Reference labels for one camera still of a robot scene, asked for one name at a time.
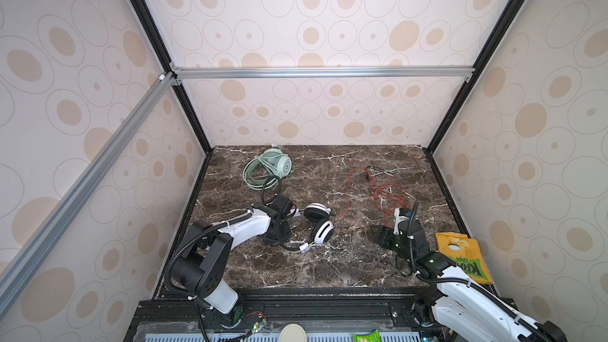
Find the snack bag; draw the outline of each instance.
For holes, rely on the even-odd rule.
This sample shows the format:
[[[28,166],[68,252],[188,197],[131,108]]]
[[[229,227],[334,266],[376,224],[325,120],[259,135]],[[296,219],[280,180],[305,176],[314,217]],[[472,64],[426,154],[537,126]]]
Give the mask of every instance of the snack bag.
[[[457,232],[436,232],[435,237],[439,252],[456,262],[477,284],[494,282],[475,239]]]
[[[369,335],[355,335],[353,334],[354,342],[382,342],[380,339],[380,333],[375,331]]]

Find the beige round lid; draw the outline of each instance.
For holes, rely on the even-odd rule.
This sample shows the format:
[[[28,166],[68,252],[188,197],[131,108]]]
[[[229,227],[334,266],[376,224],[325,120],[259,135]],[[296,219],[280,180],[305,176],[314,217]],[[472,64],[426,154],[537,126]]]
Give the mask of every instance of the beige round lid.
[[[307,342],[306,332],[298,324],[289,324],[281,331],[278,342]]]

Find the yellow chip bag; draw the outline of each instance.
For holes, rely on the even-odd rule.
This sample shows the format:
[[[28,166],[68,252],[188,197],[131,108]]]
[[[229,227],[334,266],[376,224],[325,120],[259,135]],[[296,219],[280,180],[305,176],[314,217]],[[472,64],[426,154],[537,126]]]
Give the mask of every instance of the yellow chip bag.
[[[476,283],[494,282],[475,239],[469,239],[465,234],[457,232],[436,232],[435,237],[439,252],[456,262]]]

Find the green snack wrapper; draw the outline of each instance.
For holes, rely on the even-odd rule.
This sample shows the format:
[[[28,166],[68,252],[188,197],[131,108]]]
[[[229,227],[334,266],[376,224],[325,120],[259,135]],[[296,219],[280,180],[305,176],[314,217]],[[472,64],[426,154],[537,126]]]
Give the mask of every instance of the green snack wrapper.
[[[355,335],[353,334],[354,342],[382,342],[380,339],[380,332],[375,331],[369,335]]]

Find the tangled red cable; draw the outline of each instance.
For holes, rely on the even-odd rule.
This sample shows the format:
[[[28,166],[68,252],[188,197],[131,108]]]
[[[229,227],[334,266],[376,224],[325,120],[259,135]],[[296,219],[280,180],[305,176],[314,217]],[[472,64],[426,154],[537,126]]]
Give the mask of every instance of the tangled red cable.
[[[346,188],[344,189],[344,198],[346,199],[346,209],[344,209],[344,211],[342,211],[336,217],[339,217],[339,216],[343,215],[350,208],[350,201],[348,200],[348,194],[346,192],[348,191],[348,187],[350,186],[350,180],[353,178],[353,172],[356,171],[357,169],[360,169],[360,170],[364,171],[367,174],[368,183],[370,184],[370,188],[371,188],[371,190],[374,191],[374,193],[373,193],[374,204],[376,204],[376,207],[378,209],[380,209],[380,211],[382,211],[384,213],[384,225],[386,225],[387,217],[388,217],[389,211],[391,209],[393,209],[394,207],[396,207],[398,205],[401,205],[402,207],[407,207],[407,202],[406,202],[407,192],[403,188],[403,186],[400,186],[399,184],[396,184],[396,183],[388,183],[388,184],[384,184],[382,186],[378,186],[376,184],[376,180],[374,180],[374,178],[372,177],[372,175],[367,171],[367,169],[364,169],[364,168],[354,168],[352,171],[350,171],[350,175],[348,176],[348,182],[346,182]],[[383,189],[384,187],[391,186],[391,185],[397,186],[401,190],[403,190],[403,196],[400,197],[397,194],[393,194],[393,193],[388,192],[388,191],[386,191],[386,190]],[[376,201],[376,196],[378,196],[378,197],[386,197],[386,198],[391,199],[392,201],[394,201],[394,203],[388,209],[386,209],[386,210],[382,209],[380,207],[380,205],[378,205],[378,203]]]

